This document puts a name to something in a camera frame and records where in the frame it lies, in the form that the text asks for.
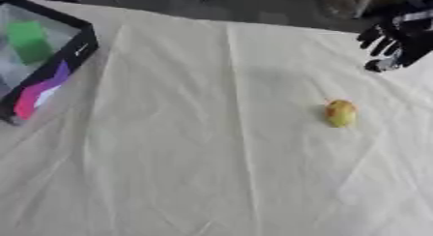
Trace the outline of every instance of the green block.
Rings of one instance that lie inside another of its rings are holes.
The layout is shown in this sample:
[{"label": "green block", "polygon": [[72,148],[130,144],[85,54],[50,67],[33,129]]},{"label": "green block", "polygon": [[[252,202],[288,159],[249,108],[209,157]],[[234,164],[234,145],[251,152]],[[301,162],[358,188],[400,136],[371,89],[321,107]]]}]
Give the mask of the green block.
[{"label": "green block", "polygon": [[51,56],[51,46],[37,21],[9,23],[6,29],[9,44],[25,65],[41,62]]}]

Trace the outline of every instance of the gray floor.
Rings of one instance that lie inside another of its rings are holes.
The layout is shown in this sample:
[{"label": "gray floor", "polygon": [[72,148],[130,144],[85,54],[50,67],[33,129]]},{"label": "gray floor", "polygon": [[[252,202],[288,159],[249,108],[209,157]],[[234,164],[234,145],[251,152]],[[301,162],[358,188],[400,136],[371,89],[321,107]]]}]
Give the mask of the gray floor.
[{"label": "gray floor", "polygon": [[359,32],[366,22],[333,18],[318,0],[79,0],[191,18],[259,22]]}]

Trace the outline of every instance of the transparent lid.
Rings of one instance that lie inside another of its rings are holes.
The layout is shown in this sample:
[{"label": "transparent lid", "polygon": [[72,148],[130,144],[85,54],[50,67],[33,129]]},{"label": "transparent lid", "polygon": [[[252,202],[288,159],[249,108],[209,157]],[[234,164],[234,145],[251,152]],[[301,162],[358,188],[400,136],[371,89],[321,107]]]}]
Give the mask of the transparent lid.
[{"label": "transparent lid", "polygon": [[78,32],[68,24],[20,7],[0,5],[0,99]]}]

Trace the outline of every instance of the small fruit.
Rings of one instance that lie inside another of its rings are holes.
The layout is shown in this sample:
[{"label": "small fruit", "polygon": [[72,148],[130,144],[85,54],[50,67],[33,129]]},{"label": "small fruit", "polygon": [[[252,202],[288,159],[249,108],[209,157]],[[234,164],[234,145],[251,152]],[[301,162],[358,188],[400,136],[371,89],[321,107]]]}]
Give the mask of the small fruit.
[{"label": "small fruit", "polygon": [[333,101],[326,108],[326,116],[330,123],[341,128],[355,121],[357,109],[348,101]]}]

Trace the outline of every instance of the colorful graphic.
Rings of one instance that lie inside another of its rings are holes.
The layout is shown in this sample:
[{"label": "colorful graphic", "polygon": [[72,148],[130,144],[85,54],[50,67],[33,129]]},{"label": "colorful graphic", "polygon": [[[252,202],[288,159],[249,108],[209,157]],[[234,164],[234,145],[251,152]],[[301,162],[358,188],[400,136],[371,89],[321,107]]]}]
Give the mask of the colorful graphic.
[{"label": "colorful graphic", "polygon": [[53,88],[57,88],[68,79],[70,73],[68,64],[66,61],[62,61],[54,77],[25,88],[14,107],[16,116],[23,120],[29,119],[35,112],[35,109],[41,104],[41,94],[48,90],[53,91]]}]

